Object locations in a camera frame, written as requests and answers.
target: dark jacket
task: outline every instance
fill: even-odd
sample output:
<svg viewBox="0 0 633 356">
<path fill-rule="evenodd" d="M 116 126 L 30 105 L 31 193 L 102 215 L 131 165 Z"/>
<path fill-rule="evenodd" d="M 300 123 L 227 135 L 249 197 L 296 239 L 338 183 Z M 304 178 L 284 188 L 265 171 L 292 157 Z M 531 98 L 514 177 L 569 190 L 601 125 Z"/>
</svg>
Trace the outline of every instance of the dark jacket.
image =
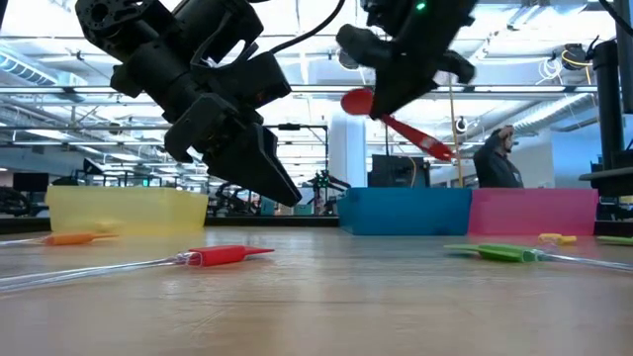
<svg viewBox="0 0 633 356">
<path fill-rule="evenodd" d="M 475 170 L 480 188 L 523 188 L 521 173 L 507 159 L 497 153 L 502 143 L 498 134 L 491 135 L 475 152 Z"/>
</svg>

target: white pillar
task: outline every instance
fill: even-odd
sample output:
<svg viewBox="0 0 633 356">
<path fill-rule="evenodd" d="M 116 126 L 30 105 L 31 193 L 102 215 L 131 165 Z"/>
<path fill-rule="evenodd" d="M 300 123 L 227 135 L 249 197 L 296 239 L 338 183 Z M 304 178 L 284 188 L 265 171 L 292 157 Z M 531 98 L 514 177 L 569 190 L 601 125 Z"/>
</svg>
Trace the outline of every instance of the white pillar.
<svg viewBox="0 0 633 356">
<path fill-rule="evenodd" d="M 342 111 L 329 120 L 329 174 L 352 187 L 367 187 L 367 120 Z"/>
</svg>

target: red spoon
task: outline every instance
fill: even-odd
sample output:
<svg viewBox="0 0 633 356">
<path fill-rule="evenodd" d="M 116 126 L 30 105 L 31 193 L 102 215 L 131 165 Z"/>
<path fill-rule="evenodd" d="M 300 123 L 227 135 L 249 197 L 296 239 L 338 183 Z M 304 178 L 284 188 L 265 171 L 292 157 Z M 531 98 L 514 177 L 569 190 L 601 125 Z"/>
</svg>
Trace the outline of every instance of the red spoon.
<svg viewBox="0 0 633 356">
<path fill-rule="evenodd" d="M 359 88 L 345 94 L 340 100 L 340 105 L 349 115 L 369 115 L 373 101 L 374 93 L 371 89 Z M 443 161 L 450 161 L 453 158 L 453 151 L 437 138 L 403 124 L 391 115 L 385 115 L 381 120 L 385 125 L 433 157 Z"/>
</svg>

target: wooden table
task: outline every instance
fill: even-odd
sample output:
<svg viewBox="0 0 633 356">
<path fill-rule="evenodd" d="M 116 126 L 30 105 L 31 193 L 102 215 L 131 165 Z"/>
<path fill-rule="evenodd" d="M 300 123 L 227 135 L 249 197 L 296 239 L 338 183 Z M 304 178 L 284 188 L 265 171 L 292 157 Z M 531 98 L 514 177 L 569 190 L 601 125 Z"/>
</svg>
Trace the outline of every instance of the wooden table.
<svg viewBox="0 0 633 356">
<path fill-rule="evenodd" d="M 191 236 L 2 249 L 3 276 L 208 244 L 277 252 L 217 268 L 159 267 L 0 295 L 0 354 L 631 355 L 632 274 L 444 254 L 444 243 L 464 239 L 214 227 Z M 633 247 L 598 251 L 633 260 Z"/>
</svg>

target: blue wall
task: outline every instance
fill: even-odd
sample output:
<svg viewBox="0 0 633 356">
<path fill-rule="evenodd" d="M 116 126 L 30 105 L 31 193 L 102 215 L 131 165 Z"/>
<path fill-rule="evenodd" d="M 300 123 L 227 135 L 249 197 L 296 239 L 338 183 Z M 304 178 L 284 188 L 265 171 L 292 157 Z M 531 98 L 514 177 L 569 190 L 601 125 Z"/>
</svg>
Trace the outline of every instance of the blue wall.
<svg viewBox="0 0 633 356">
<path fill-rule="evenodd" d="M 554 133 L 552 155 L 554 157 L 554 184 L 556 188 L 590 188 L 588 182 L 578 178 L 590 173 L 590 163 L 597 163 L 602 154 L 600 129 L 594 124 L 570 133 Z M 633 122 L 625 126 L 624 144 L 633 138 Z"/>
</svg>

